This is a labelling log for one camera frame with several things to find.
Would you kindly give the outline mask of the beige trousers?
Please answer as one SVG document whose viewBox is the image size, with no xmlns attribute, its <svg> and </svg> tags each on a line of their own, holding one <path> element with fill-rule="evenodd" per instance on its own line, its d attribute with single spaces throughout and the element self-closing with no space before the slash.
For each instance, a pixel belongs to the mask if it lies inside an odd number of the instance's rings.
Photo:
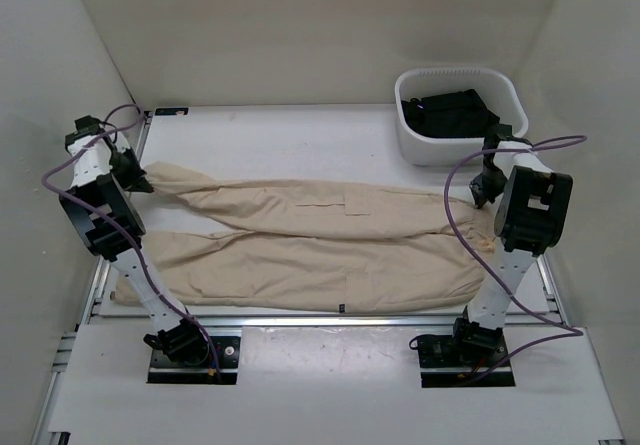
<svg viewBox="0 0 640 445">
<path fill-rule="evenodd" d="M 144 248 L 183 303 L 346 314 L 460 305 L 496 241 L 491 215 L 455 198 L 318 180 L 218 181 L 166 162 L 155 192 L 223 225 L 151 231 Z"/>
</svg>

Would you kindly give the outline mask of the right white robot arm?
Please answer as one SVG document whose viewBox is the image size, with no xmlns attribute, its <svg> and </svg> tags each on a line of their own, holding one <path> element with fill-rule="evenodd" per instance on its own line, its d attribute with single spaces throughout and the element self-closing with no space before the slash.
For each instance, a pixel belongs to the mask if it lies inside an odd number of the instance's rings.
<svg viewBox="0 0 640 445">
<path fill-rule="evenodd" d="M 534 260 L 560 240 L 573 179 L 544 165 L 534 146 L 498 124 L 483 142 L 482 171 L 469 185 L 480 209 L 497 203 L 493 262 L 454 324 L 449 352 L 460 364 L 488 359 L 501 346 L 506 312 Z"/>
</svg>

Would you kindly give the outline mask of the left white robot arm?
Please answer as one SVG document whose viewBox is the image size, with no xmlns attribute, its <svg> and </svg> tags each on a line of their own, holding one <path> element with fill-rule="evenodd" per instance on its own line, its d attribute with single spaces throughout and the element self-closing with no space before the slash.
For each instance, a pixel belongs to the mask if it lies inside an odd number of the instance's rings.
<svg viewBox="0 0 640 445">
<path fill-rule="evenodd" d="M 187 366 L 217 367 L 211 338 L 162 282 L 143 250 L 146 229 L 129 194 L 153 192 L 133 149 L 116 127 L 96 117 L 75 121 L 65 137 L 73 181 L 59 201 L 86 248 L 110 262 L 137 295 L 154 332 L 152 349 Z"/>
</svg>

